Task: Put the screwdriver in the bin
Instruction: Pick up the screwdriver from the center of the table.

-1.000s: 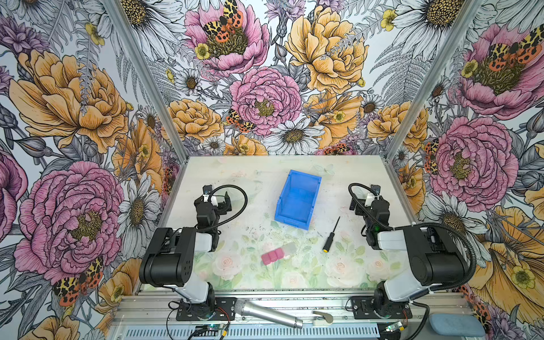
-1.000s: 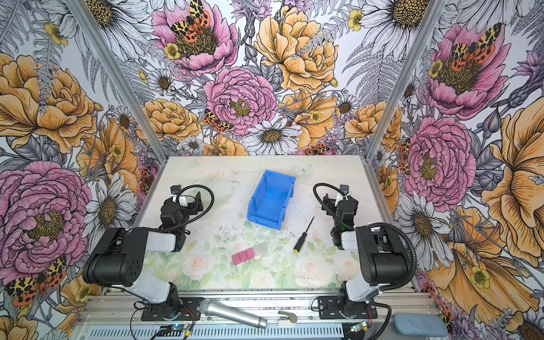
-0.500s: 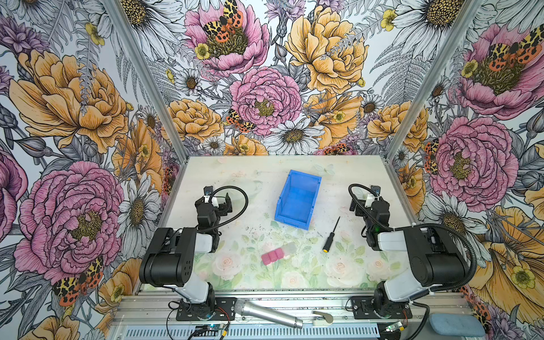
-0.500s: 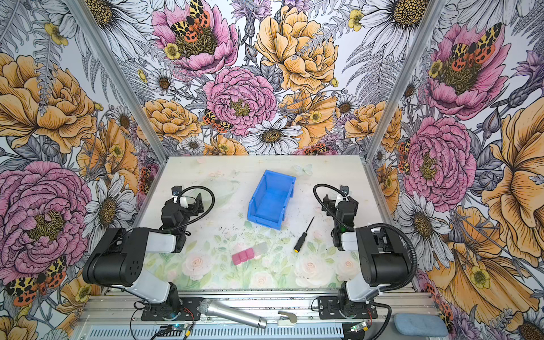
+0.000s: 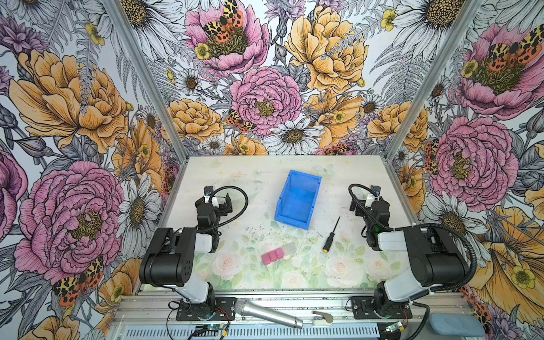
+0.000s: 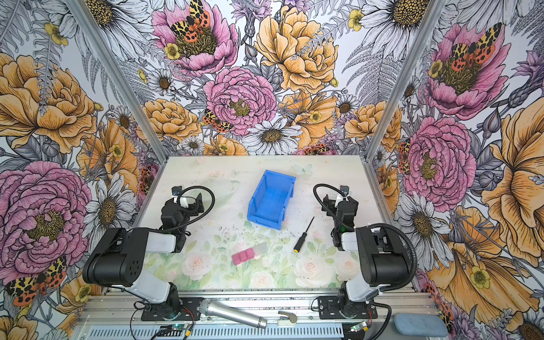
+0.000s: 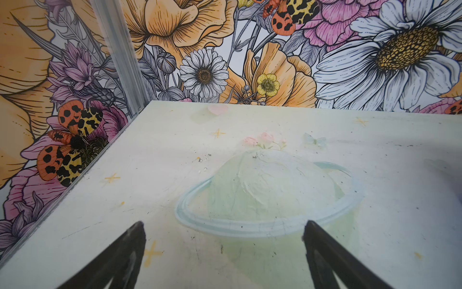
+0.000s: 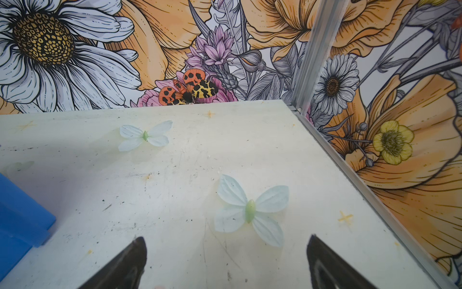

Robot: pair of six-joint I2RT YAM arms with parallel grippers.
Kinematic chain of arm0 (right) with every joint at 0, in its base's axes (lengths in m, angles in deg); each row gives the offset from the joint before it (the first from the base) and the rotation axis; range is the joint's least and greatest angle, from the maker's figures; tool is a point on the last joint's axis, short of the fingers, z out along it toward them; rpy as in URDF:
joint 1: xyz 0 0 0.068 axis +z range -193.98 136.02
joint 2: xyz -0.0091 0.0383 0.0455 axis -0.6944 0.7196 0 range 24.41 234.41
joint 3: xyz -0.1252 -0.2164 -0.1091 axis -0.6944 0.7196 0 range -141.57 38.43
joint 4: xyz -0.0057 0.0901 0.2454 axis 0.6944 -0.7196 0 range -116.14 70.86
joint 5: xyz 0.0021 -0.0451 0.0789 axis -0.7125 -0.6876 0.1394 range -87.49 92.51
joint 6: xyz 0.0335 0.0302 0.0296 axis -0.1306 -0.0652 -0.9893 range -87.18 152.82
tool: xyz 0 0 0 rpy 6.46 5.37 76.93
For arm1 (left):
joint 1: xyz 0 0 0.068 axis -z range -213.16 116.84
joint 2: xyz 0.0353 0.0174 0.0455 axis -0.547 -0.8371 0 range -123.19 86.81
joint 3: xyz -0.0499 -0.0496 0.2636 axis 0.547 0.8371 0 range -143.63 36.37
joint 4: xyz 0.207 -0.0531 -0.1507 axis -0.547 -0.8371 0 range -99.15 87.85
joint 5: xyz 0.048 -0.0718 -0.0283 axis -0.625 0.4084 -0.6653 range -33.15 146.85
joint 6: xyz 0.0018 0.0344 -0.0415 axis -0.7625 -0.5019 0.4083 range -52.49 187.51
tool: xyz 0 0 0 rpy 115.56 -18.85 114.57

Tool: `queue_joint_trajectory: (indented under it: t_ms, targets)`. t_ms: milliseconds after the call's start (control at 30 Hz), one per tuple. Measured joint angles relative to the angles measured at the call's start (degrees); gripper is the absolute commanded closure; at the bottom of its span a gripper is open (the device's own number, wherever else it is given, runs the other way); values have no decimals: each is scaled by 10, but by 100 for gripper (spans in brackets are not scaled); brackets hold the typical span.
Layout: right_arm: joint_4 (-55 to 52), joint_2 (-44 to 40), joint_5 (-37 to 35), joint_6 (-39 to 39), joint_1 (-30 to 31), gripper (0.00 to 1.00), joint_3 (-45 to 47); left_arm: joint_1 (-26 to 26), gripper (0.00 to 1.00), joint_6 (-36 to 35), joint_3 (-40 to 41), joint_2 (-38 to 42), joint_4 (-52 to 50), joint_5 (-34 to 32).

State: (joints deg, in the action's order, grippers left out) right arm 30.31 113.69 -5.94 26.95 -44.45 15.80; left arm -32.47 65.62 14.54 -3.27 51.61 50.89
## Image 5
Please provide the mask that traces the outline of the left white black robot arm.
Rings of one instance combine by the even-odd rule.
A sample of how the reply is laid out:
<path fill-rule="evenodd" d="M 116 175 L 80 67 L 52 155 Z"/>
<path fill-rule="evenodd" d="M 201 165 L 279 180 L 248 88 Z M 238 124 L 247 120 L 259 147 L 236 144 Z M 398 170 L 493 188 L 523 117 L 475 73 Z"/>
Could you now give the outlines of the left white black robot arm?
<path fill-rule="evenodd" d="M 193 273 L 195 255 L 218 249 L 220 219 L 232 212 L 229 195 L 215 198 L 212 193 L 213 187 L 207 186 L 204 196 L 196 201 L 194 228 L 157 229 L 140 265 L 141 283 L 181 296 L 178 316 L 182 320 L 209 320 L 217 308 L 212 284 Z"/>

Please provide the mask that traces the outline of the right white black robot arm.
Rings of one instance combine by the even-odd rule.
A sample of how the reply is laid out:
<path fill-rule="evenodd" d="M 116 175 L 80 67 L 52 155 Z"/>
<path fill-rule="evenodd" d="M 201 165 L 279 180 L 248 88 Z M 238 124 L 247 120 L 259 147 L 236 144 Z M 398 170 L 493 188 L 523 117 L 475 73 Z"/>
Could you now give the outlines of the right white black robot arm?
<path fill-rule="evenodd" d="M 364 219 L 361 236 L 377 252 L 404 252 L 409 267 L 378 283 L 370 300 L 378 318 L 394 316 L 415 300 L 432 293 L 456 290 L 468 284 L 477 269 L 475 248 L 461 232 L 439 223 L 390 226 L 390 204 L 380 189 L 348 186 L 350 211 Z"/>

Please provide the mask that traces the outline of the black handled screwdriver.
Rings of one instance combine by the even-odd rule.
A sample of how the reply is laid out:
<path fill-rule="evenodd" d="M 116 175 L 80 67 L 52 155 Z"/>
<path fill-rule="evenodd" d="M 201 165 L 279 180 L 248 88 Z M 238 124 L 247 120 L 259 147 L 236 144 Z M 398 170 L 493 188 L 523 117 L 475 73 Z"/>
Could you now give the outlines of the black handled screwdriver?
<path fill-rule="evenodd" d="M 340 217 L 338 217 L 337 219 L 337 222 L 335 223 L 334 225 L 334 228 L 333 228 L 333 231 L 330 232 L 326 242 L 324 243 L 324 246 L 322 248 L 323 252 L 324 253 L 329 253 L 330 252 L 330 249 L 331 249 L 331 245 L 334 241 L 334 236 L 335 236 L 335 232 L 336 232 L 336 229 L 337 229 L 337 226 L 339 224 L 339 221 L 340 221 Z"/>

